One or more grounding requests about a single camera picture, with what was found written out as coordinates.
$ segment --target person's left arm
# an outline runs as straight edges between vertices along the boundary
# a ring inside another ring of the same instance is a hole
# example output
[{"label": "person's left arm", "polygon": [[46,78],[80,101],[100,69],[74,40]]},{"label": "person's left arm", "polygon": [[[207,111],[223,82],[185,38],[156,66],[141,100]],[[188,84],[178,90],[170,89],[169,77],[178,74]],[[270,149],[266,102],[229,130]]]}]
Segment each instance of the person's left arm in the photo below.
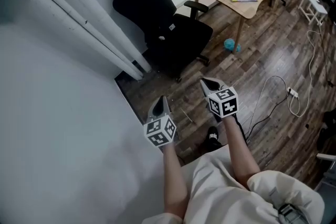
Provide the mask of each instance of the person's left arm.
[{"label": "person's left arm", "polygon": [[184,219],[189,197],[174,144],[163,146],[164,212]]}]

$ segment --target blue ball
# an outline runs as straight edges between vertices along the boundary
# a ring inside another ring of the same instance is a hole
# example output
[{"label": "blue ball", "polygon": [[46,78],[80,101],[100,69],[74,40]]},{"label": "blue ball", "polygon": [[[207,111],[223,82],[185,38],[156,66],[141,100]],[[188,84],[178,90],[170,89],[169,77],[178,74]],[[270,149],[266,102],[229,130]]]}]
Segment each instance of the blue ball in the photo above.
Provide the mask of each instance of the blue ball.
[{"label": "blue ball", "polygon": [[[232,38],[228,38],[224,41],[224,48],[233,51],[235,47],[235,41]],[[238,44],[237,52],[241,50],[240,44]]]}]

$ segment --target white chair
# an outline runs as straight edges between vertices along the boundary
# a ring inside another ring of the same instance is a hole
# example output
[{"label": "white chair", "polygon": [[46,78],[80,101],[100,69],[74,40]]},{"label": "white chair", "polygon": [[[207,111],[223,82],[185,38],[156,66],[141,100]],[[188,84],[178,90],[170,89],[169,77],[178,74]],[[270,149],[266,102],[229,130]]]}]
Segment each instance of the white chair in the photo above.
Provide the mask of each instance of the white chair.
[{"label": "white chair", "polygon": [[[302,8],[303,3],[305,2],[305,0],[301,1],[300,5],[299,5],[299,9],[303,12],[303,14],[305,15],[305,17],[309,21],[309,24],[311,24],[314,20],[316,20],[317,24],[321,26],[322,25],[322,21],[323,21],[325,15],[328,12],[326,11],[326,9],[321,4],[319,4],[319,0],[308,0],[308,1],[309,1],[309,5],[307,7],[307,11],[308,12],[305,12],[305,10]],[[314,9],[316,10],[315,13],[311,9],[311,6],[313,6]]]}]

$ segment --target shirt sleeve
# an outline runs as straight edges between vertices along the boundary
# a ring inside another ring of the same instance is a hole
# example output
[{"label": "shirt sleeve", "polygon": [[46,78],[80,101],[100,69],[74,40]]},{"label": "shirt sleeve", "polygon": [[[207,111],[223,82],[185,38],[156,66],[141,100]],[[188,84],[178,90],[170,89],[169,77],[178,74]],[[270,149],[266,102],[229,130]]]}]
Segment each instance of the shirt sleeve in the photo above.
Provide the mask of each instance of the shirt sleeve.
[{"label": "shirt sleeve", "polygon": [[182,224],[182,218],[171,214],[171,213],[163,213],[151,218],[146,218],[142,221],[142,224]]},{"label": "shirt sleeve", "polygon": [[285,203],[297,206],[312,224],[321,223],[324,202],[321,196],[297,179],[276,171],[264,171],[253,175],[247,185],[265,201],[272,203],[269,193],[277,188]]}]

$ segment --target electrical outlet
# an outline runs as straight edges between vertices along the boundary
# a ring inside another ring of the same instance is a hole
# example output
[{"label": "electrical outlet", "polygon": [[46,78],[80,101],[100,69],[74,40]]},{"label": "electrical outlet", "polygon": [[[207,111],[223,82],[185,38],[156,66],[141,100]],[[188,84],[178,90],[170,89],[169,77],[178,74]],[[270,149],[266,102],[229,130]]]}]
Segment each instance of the electrical outlet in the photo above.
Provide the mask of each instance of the electrical outlet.
[{"label": "electrical outlet", "polygon": [[298,93],[295,90],[293,90],[291,87],[287,88],[287,92],[295,98],[298,98],[298,96],[299,96]]}]

